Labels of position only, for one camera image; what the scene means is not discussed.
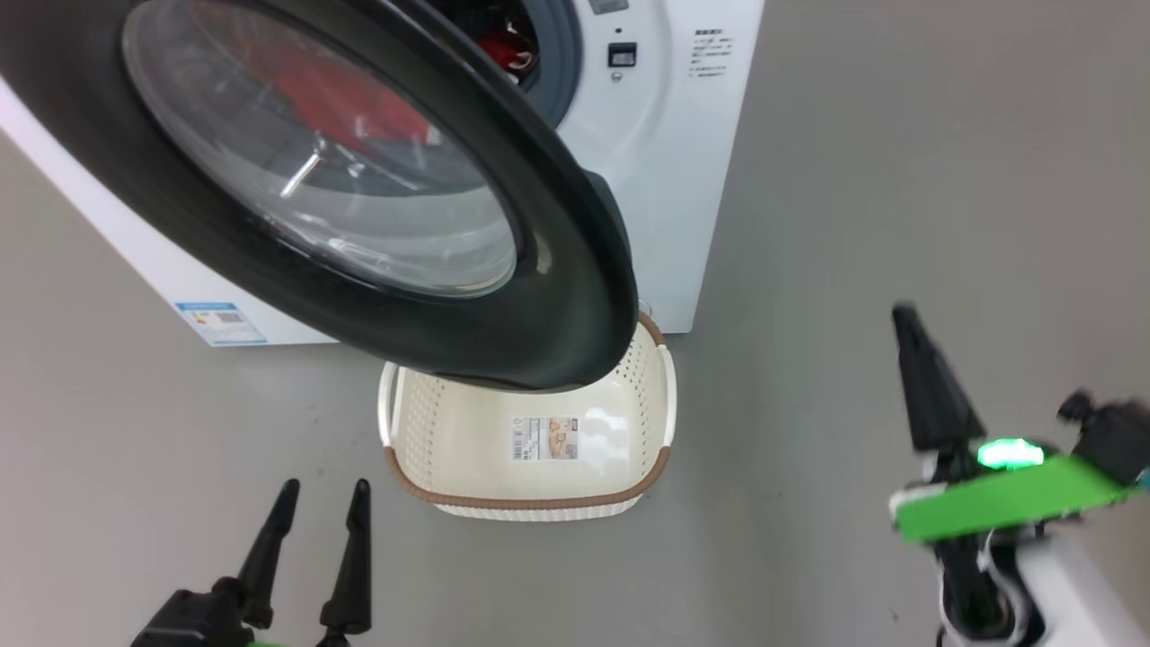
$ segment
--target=black mount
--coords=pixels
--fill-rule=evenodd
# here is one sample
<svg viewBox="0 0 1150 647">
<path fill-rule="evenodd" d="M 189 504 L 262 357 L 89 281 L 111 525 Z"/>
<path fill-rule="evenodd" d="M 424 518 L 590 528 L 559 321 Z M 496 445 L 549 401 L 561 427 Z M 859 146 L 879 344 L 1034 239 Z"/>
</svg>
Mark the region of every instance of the black mount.
<svg viewBox="0 0 1150 647">
<path fill-rule="evenodd" d="M 1058 418 L 1081 425 L 1074 455 L 1118 485 L 1137 485 L 1150 471 L 1150 410 L 1136 401 L 1094 405 L 1080 390 L 1066 399 Z"/>
</svg>

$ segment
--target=white washing machine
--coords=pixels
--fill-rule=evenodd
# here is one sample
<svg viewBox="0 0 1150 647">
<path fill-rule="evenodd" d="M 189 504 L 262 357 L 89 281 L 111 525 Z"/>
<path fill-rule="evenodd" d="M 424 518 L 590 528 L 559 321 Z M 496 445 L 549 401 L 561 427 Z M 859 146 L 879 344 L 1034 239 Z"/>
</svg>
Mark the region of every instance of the white washing machine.
<svg viewBox="0 0 1150 647">
<path fill-rule="evenodd" d="M 0 123 L 213 346 L 590 384 L 691 329 L 761 8 L 6 2 Z"/>
</svg>

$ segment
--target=product label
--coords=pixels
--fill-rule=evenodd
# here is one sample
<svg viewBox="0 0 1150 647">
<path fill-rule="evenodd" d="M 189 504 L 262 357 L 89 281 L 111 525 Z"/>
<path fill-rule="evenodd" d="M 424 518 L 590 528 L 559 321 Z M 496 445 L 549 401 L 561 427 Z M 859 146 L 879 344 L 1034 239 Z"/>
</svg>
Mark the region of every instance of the product label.
<svg viewBox="0 0 1150 647">
<path fill-rule="evenodd" d="M 176 309 L 214 347 L 266 345 L 268 340 L 233 302 L 177 302 Z"/>
<path fill-rule="evenodd" d="M 512 418 L 511 460 L 578 461 L 578 418 Z"/>
<path fill-rule="evenodd" d="M 697 29 L 691 44 L 691 66 L 687 76 L 706 78 L 727 74 L 727 63 L 735 49 L 735 39 L 722 29 Z"/>
</svg>

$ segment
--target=white plastic basket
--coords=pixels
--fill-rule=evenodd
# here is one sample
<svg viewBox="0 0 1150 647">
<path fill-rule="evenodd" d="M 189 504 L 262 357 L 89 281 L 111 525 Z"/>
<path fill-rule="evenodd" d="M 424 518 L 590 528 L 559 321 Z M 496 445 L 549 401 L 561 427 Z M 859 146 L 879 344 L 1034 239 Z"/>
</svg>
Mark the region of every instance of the white plastic basket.
<svg viewBox="0 0 1150 647">
<path fill-rule="evenodd" d="M 400 485 L 445 513 L 507 522 L 593 519 L 635 506 L 662 473 L 676 400 L 670 353 L 641 315 L 619 367 L 574 392 L 508 394 L 389 363 L 379 380 L 379 436 Z M 558 426 L 546 438 L 566 456 L 551 460 L 551 445 L 527 450 L 532 422 Z"/>
</svg>

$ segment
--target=gray floor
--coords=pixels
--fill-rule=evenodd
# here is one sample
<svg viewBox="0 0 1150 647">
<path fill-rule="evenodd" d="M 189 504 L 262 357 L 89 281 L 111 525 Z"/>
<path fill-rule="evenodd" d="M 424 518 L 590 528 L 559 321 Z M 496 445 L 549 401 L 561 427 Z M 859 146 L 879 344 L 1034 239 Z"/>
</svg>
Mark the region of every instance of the gray floor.
<svg viewBox="0 0 1150 647">
<path fill-rule="evenodd" d="M 268 639 L 320 637 L 359 477 L 356 645 L 930 644 L 927 556 L 885 518 L 917 467 L 888 307 L 919 300 L 984 421 L 1064 444 L 1074 387 L 1150 395 L 1150 7 L 768 0 L 669 471 L 614 519 L 503 525 L 382 465 L 381 363 L 209 351 L 0 143 L 0 625 L 126 645 L 238 568 L 304 482 Z M 1144 501 L 1081 533 L 1148 617 Z"/>
</svg>

